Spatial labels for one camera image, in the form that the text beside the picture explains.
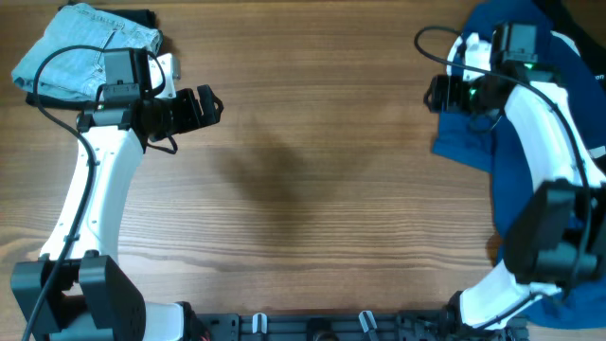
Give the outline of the blue polo shirt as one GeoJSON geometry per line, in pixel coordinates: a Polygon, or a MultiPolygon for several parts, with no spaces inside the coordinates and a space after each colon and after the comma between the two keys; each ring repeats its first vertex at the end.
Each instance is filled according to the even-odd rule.
{"type": "MultiPolygon", "coordinates": [[[[587,149],[605,145],[605,89],[565,42],[552,36],[553,23],[532,0],[490,0],[474,8],[463,34],[477,32],[489,40],[496,25],[523,22],[537,26],[537,53],[542,63],[557,67],[569,95],[569,107],[587,149]]],[[[439,115],[433,152],[491,175],[493,216],[500,235],[506,235],[532,194],[532,181],[522,144],[510,122],[501,120],[487,134],[469,127],[463,113],[439,115]]],[[[593,329],[605,325],[605,282],[586,282],[561,306],[539,301],[525,311],[529,320],[554,329],[593,329]]]]}

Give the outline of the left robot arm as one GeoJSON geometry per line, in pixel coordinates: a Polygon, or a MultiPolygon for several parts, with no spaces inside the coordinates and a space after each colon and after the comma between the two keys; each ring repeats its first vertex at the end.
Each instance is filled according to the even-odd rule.
{"type": "Polygon", "coordinates": [[[106,80],[70,133],[79,155],[62,213],[35,261],[16,264],[11,290],[25,339],[207,340],[185,302],[150,303],[117,262],[129,186],[149,149],[174,154],[175,137],[217,124],[222,101],[210,87],[171,89],[150,51],[107,49],[106,80]]]}

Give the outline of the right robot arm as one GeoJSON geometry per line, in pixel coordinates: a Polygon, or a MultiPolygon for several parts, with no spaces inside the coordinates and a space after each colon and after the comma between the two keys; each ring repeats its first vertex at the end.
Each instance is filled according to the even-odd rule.
{"type": "Polygon", "coordinates": [[[434,113],[506,118],[522,144],[533,194],[505,238],[505,254],[475,286],[443,308],[443,335],[503,330],[541,299],[565,298],[605,274],[605,175],[585,148],[558,72],[541,65],[537,28],[503,23],[492,34],[490,67],[465,58],[477,78],[438,75],[424,95],[434,113]]]}

